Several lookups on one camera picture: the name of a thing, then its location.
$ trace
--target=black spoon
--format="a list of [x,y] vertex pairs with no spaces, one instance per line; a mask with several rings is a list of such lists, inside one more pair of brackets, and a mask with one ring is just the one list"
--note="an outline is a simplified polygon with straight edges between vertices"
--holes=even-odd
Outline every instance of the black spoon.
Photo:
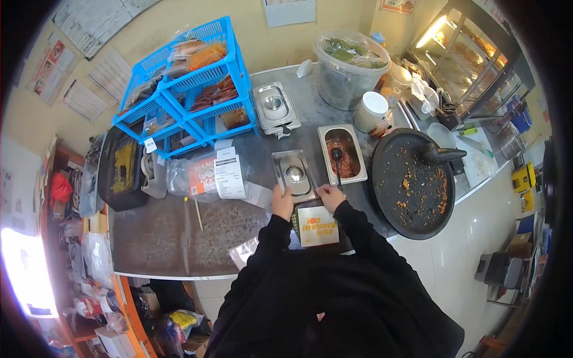
[[340,148],[333,148],[332,149],[332,157],[336,162],[336,176],[338,177],[338,189],[342,191],[342,182],[340,181],[340,160],[342,159],[342,151]]

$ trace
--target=black pan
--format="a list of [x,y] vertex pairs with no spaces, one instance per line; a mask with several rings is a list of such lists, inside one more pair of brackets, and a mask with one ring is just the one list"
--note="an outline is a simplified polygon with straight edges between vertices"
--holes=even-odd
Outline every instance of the black pan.
[[372,156],[371,199],[397,232],[414,240],[442,231],[456,199],[449,162],[422,159],[430,143],[436,145],[420,131],[396,128],[380,139]]

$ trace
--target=printed receipt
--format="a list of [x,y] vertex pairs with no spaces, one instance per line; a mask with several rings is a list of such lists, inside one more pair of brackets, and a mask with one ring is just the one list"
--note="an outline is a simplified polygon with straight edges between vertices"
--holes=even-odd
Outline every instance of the printed receipt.
[[241,175],[241,162],[235,148],[217,151],[215,159],[215,185],[221,199],[245,199],[245,187]]

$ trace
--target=black jacket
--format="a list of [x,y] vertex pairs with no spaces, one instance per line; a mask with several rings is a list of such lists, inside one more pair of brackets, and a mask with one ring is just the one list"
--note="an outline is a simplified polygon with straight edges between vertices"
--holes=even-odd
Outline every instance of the black jacket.
[[206,357],[456,355],[464,330],[416,271],[348,202],[334,217],[356,256],[288,250],[290,224],[271,217],[225,296]]

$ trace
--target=person's hand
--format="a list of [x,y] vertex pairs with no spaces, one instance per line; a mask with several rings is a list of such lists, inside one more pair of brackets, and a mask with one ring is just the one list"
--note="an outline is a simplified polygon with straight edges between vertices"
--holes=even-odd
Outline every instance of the person's hand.
[[322,185],[316,189],[316,193],[320,195],[324,207],[331,213],[334,214],[338,205],[342,204],[346,200],[346,195],[341,192],[337,187],[329,184]]
[[275,185],[273,189],[273,214],[290,222],[294,209],[295,204],[292,202],[291,187],[286,187],[285,195],[283,195],[281,187],[278,184]]

